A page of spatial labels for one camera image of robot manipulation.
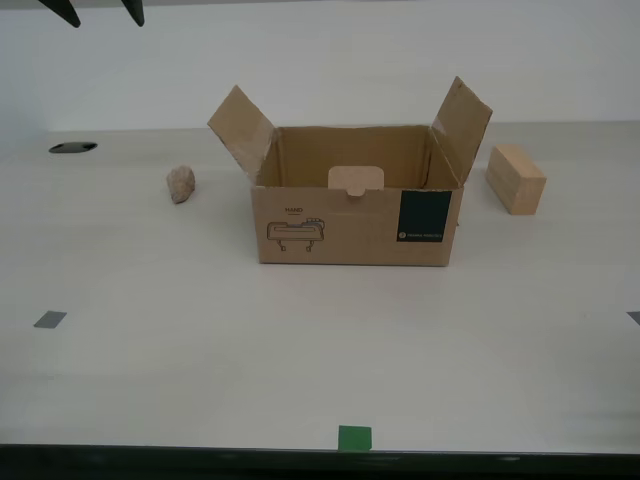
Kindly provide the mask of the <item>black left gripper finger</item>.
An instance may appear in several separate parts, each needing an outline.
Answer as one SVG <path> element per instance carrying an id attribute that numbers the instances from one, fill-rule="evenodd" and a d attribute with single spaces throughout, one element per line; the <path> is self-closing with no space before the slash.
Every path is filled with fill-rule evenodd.
<path id="1" fill-rule="evenodd" d="M 54 12 L 72 27 L 80 27 L 81 21 L 70 0 L 39 0 L 39 3 Z"/>
<path id="2" fill-rule="evenodd" d="M 122 0 L 122 4 L 133 21 L 142 27 L 145 24 L 144 5 L 142 0 Z"/>

